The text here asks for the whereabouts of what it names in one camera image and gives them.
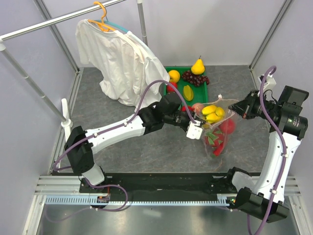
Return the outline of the red chili pepper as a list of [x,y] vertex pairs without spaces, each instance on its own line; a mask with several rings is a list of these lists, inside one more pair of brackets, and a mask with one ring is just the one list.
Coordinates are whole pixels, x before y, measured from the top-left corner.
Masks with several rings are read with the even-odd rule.
[[225,143],[224,142],[219,144],[219,145],[213,146],[213,155],[215,157],[220,156],[221,153],[223,152],[224,148],[225,148]]

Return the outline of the yellow banana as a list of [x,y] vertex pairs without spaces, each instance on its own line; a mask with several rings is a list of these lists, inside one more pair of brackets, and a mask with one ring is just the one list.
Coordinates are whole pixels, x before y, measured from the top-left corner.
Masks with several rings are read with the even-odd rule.
[[202,109],[201,111],[204,119],[208,123],[216,123],[221,121],[225,116],[225,111],[223,108],[216,105],[209,105]]

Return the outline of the yellow star fruit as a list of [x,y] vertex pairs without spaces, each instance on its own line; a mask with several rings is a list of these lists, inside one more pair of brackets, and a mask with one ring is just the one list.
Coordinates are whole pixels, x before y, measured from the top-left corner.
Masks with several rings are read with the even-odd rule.
[[183,87],[183,97],[187,101],[191,101],[194,98],[194,92],[189,85]]

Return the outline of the pink dragon fruit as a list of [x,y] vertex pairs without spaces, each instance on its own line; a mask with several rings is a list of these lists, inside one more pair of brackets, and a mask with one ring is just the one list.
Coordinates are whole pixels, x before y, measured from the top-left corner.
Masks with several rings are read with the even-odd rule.
[[205,134],[204,140],[206,145],[218,148],[224,141],[224,133],[219,128],[210,130]]

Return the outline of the clear pink zip top bag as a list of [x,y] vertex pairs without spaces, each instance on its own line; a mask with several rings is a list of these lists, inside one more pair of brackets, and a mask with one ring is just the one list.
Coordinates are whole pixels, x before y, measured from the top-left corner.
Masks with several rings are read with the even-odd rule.
[[[211,146],[209,146],[209,145],[206,145],[205,140],[204,140],[205,134],[206,134],[208,131],[210,131],[210,130],[214,130],[214,129],[216,129],[216,128],[219,128],[219,125],[220,125],[221,123],[223,123],[223,122],[224,122],[225,120],[227,120],[227,119],[232,119],[232,120],[237,124],[237,119],[238,119],[237,114],[236,114],[234,111],[229,110],[229,108],[228,108],[229,105],[234,104],[234,103],[236,103],[236,102],[238,102],[238,100],[236,100],[236,99],[224,99],[224,98],[222,97],[222,95],[219,95],[219,96],[218,96],[218,99],[217,99],[216,101],[214,101],[214,102],[202,103],[203,107],[206,107],[206,106],[209,106],[209,105],[216,105],[216,106],[218,106],[218,107],[223,108],[224,111],[225,111],[225,116],[224,116],[224,118],[223,118],[221,121],[216,122],[216,123],[208,123],[208,122],[207,122],[207,124],[202,127],[202,128],[204,129],[204,131],[203,131],[203,134],[202,134],[202,136],[201,136],[201,139],[203,140],[206,153],[208,154],[208,156],[210,156],[210,157],[212,157],[212,158],[217,158],[217,157],[215,157],[215,156],[213,155],[213,147],[211,147]],[[199,112],[199,113],[196,113],[196,112],[195,112],[195,114],[197,114],[198,117],[204,119],[204,116],[202,115],[201,112]],[[224,141],[223,141],[223,142],[225,143],[225,147],[226,147],[226,145],[227,145],[227,143],[228,143],[228,141],[229,141],[229,137],[230,137],[232,134],[230,134],[230,135],[224,134]]]

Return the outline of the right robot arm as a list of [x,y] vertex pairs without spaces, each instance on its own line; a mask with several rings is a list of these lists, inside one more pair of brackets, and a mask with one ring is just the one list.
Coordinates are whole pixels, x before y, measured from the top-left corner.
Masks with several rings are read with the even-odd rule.
[[308,129],[308,120],[300,116],[309,92],[285,86],[277,101],[268,101],[258,90],[244,100],[230,105],[230,110],[244,119],[261,117],[270,123],[268,153],[257,182],[244,170],[232,168],[224,180],[228,192],[237,191],[229,208],[267,222],[285,219],[289,209],[283,205],[285,184],[292,159]]

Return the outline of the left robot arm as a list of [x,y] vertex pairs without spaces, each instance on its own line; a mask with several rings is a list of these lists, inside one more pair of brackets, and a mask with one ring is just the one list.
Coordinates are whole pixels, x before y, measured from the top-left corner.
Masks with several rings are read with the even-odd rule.
[[107,180],[93,157],[100,150],[126,139],[158,131],[165,124],[180,127],[189,139],[200,139],[204,121],[196,118],[189,109],[181,111],[181,104],[180,96],[170,93],[160,101],[139,109],[133,116],[111,125],[88,130],[82,126],[75,127],[65,144],[65,153],[73,173],[84,176],[96,192],[103,192],[107,188]]

